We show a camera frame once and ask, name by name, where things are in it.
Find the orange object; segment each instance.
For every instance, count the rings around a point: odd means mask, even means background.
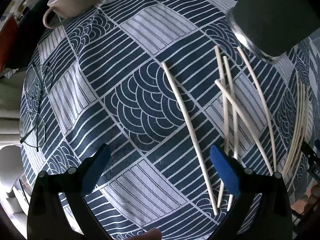
[[[8,60],[10,48],[18,34],[18,25],[14,17],[11,16],[0,30],[0,73],[4,64]]]

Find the chair backrest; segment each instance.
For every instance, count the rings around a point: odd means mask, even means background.
[[[6,192],[11,192],[14,184],[23,175],[21,149],[5,146],[0,150],[0,182]]]

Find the eyeglasses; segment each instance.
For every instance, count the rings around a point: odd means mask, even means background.
[[[31,101],[31,111],[20,118],[20,143],[36,147],[37,151],[45,143],[45,123],[40,114],[40,105],[51,89],[52,79],[53,72],[47,65],[35,66],[32,63],[26,72],[24,90]]]

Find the bundle of chopsticks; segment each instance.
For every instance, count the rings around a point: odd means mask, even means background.
[[[237,50],[239,52],[239,54],[241,55],[246,67],[248,68],[250,75],[253,79],[253,82],[257,88],[258,94],[260,96],[260,99],[262,101],[262,105],[263,105],[263,109],[264,109],[264,113],[267,119],[267,123],[268,123],[268,128],[269,128],[269,133],[270,133],[270,139],[271,139],[271,147],[272,147],[272,157],[273,157],[273,168],[271,167],[268,157],[266,156],[264,149],[259,141],[259,138],[257,137],[257,135],[254,133],[249,121],[246,119],[245,115],[243,114],[242,110],[240,109],[240,107],[238,106],[238,104],[236,103],[235,100],[235,91],[234,91],[234,87],[233,87],[233,81],[232,81],[232,76],[231,76],[231,71],[230,71],[230,67],[228,64],[228,59],[226,56],[223,57],[223,63],[225,66],[225,70],[226,70],[226,74],[227,74],[227,78],[228,78],[228,84],[229,84],[229,89],[230,89],[230,93],[227,91],[226,89],[226,82],[225,82],[225,74],[223,71],[223,64],[222,64],[222,60],[221,60],[221,56],[220,56],[220,52],[219,52],[219,47],[215,46],[214,47],[214,51],[216,54],[216,59],[217,59],[217,63],[218,63],[218,70],[219,70],[219,76],[220,76],[220,81],[216,80],[215,84],[217,85],[217,87],[221,90],[222,93],[222,104],[223,104],[223,117],[224,117],[224,127],[223,127],[223,133],[224,133],[224,152],[228,155],[229,152],[229,117],[228,117],[228,101],[231,103],[232,106],[232,115],[233,115],[233,127],[234,127],[234,155],[233,157],[239,161],[239,156],[238,156],[238,147],[239,147],[239,141],[238,141],[238,115],[239,117],[242,119],[242,121],[244,122],[244,124],[246,125],[248,131],[250,132],[253,140],[255,141],[255,143],[257,144],[258,149],[260,150],[260,153],[266,163],[266,166],[269,170],[270,175],[273,174],[273,172],[277,171],[276,170],[276,146],[275,146],[275,140],[274,140],[274,135],[273,135],[273,130],[272,130],[272,124],[271,124],[271,120],[270,120],[270,114],[269,114],[269,109],[267,107],[267,103],[266,100],[264,98],[264,95],[262,93],[260,84],[258,82],[258,79],[255,75],[255,73],[253,72],[253,69],[251,68],[251,65],[247,59],[247,57],[245,56],[244,52],[242,51],[242,49],[240,47],[237,47]],[[177,102],[179,104],[179,107],[182,111],[183,117],[186,121],[189,133],[190,133],[190,137],[192,140],[192,143],[194,145],[199,163],[200,163],[200,167],[202,170],[202,174],[204,176],[204,181],[206,183],[207,189],[208,189],[208,193],[209,193],[209,197],[210,197],[210,201],[212,204],[212,209],[213,209],[213,213],[214,215],[218,214],[218,208],[221,205],[221,201],[222,201],[222,196],[223,196],[223,191],[224,191],[224,183],[223,181],[220,182],[220,189],[219,189],[219,195],[218,195],[218,201],[216,203],[215,201],[215,197],[212,191],[212,186],[210,183],[210,179],[208,176],[208,172],[206,169],[206,166],[204,164],[204,159],[201,153],[201,149],[199,147],[199,143],[197,141],[196,138],[196,134],[195,131],[193,129],[190,117],[188,115],[188,111],[184,105],[184,102],[182,100],[182,97],[178,91],[178,88],[173,80],[173,77],[171,76],[169,69],[167,67],[167,65],[165,64],[165,62],[162,63],[162,67],[164,69],[164,72],[168,78],[169,84],[172,88],[172,91],[177,99]],[[297,78],[297,91],[298,91],[298,96],[297,96],[297,114],[296,114],[296,122],[295,122],[295,127],[294,127],[294,134],[293,134],[293,138],[291,141],[291,145],[290,145],[290,149],[288,152],[288,157],[287,160],[285,162],[284,168],[282,170],[282,176],[283,178],[289,173],[292,172],[292,169],[295,166],[295,163],[297,161],[297,159],[299,158],[298,164],[296,165],[296,169],[294,172],[294,175],[292,176],[292,181],[288,187],[288,190],[290,189],[294,177],[296,176],[300,161],[301,161],[301,157],[302,157],[302,153],[300,153],[300,148],[301,148],[301,144],[302,144],[302,140],[305,137],[306,134],[306,127],[307,127],[307,109],[308,109],[308,92],[305,92],[305,85],[302,84],[301,82],[299,82],[298,80],[298,74],[296,73],[296,78]],[[229,200],[228,200],[228,207],[227,207],[227,211],[230,210],[231,205],[232,205],[232,201],[233,201],[233,195],[229,195]]]

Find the table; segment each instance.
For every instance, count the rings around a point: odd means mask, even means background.
[[[219,78],[216,44],[229,59],[237,102],[271,160],[262,103],[225,21],[236,1],[101,0],[70,23],[46,30],[32,58],[53,71],[51,91],[40,106],[46,142],[39,152],[21,147],[28,181],[33,184],[40,170],[56,174],[78,166],[107,143],[111,161],[85,199],[113,238],[157,227],[163,239],[206,239],[226,214],[228,193],[214,216],[182,113],[159,65],[165,61],[179,85],[216,196],[220,179],[209,160],[210,146],[223,143],[221,92],[214,84]],[[243,49],[271,113],[281,170],[295,122],[296,72],[309,91],[306,140],[313,145],[319,138],[314,128],[320,120],[319,52],[305,39],[270,65]],[[37,104],[24,94],[21,114],[36,110]],[[242,121],[239,129],[241,163],[268,174]],[[310,182],[306,170],[303,157],[291,202]],[[60,198],[70,213],[65,196]],[[241,231],[249,228],[259,200],[257,195]]]

